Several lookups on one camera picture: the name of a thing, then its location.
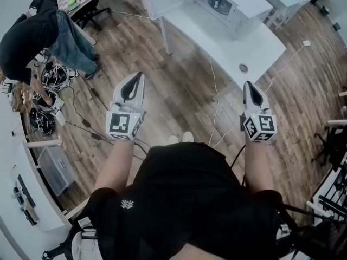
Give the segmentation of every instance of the green object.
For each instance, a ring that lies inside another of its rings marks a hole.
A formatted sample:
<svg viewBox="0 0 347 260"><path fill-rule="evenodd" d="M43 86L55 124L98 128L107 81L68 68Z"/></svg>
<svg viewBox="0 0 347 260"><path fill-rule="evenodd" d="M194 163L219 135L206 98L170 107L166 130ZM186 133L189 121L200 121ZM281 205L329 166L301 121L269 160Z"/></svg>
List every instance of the green object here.
<svg viewBox="0 0 347 260"><path fill-rule="evenodd" d="M76 3L76 0L70 0L68 3L67 3L67 5L69 6L69 7L71 7L73 4L75 4Z"/></svg>

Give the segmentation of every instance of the black chair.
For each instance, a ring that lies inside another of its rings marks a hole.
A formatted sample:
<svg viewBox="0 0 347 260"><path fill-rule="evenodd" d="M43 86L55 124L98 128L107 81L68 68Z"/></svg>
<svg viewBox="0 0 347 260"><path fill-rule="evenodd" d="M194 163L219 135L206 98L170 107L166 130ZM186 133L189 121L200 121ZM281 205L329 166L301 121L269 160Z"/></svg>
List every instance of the black chair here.
<svg viewBox="0 0 347 260"><path fill-rule="evenodd" d="M88 4L86 4L82 9L78 10L71 19L82 29L87 25L89 21L91 21L96 28L101 31L101 26L93 19L93 17L101 14L104 11L111 13L110 8L98 9L99 0L91 0Z"/></svg>
<svg viewBox="0 0 347 260"><path fill-rule="evenodd" d="M323 139L318 133L314 134L315 138L318 137L322 141L323 149L311 161L313 163L323 155L323 162L320 163L320 166L324 166L329 158L329 162L335 170L339 168L343 156L347 151L347 127L334 127L330 130L329 126L325 126L324 129L327 131L326 139Z"/></svg>
<svg viewBox="0 0 347 260"><path fill-rule="evenodd" d="M29 9L35 9L37 14L50 10L50 9L57 9L57 8L58 8L57 0L33 0L29 7Z"/></svg>

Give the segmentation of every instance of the blue jeans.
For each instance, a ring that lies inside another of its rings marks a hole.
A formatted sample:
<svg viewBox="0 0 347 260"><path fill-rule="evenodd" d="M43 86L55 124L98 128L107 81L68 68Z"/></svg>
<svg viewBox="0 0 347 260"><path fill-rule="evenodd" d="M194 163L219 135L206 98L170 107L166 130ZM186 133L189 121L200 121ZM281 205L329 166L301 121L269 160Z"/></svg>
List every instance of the blue jeans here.
<svg viewBox="0 0 347 260"><path fill-rule="evenodd" d="M61 10L56 12L58 23L58 37L51 47L50 52L62 65L72 69L93 73L97 64L92 59L95 57L93 46L77 30L69 16Z"/></svg>

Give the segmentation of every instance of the person bending over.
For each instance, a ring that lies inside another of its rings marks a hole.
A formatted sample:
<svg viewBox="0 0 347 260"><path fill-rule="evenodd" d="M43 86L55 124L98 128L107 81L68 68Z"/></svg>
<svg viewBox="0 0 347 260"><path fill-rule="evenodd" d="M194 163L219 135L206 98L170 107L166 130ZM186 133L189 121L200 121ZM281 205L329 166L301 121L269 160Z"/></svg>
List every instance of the person bending over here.
<svg viewBox="0 0 347 260"><path fill-rule="evenodd" d="M44 48L72 69L82 70L91 79L98 71L98 55L93 46L61 10L51 9L30 16L23 14L3 36L0 42L0 82L6 77L21 81L39 93L49 105L52 99L46 94L37 78L32 77L27 64Z"/></svg>
<svg viewBox="0 0 347 260"><path fill-rule="evenodd" d="M189 132L183 139L152 147L128 187L134 142L115 142L74 220L67 259L277 259L279 217L267 202L282 198L265 145L246 137L242 187L224 155L193 142ZM80 238L85 219L96 229L94 240Z"/></svg>

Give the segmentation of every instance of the black t-shirt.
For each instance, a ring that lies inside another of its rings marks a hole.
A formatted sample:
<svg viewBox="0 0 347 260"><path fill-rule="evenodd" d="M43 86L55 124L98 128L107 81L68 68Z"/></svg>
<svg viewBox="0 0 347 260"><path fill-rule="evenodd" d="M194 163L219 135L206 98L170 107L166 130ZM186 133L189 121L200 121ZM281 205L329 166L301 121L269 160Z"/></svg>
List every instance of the black t-shirt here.
<svg viewBox="0 0 347 260"><path fill-rule="evenodd" d="M87 216L103 259L169 259L186 243L225 259L277 259L276 211L241 187L224 156L206 145L150 149L133 185L91 195L67 243Z"/></svg>
<svg viewBox="0 0 347 260"><path fill-rule="evenodd" d="M7 78L30 84L31 70L27 64L57 39L56 9L15 22L0 42L0 67Z"/></svg>

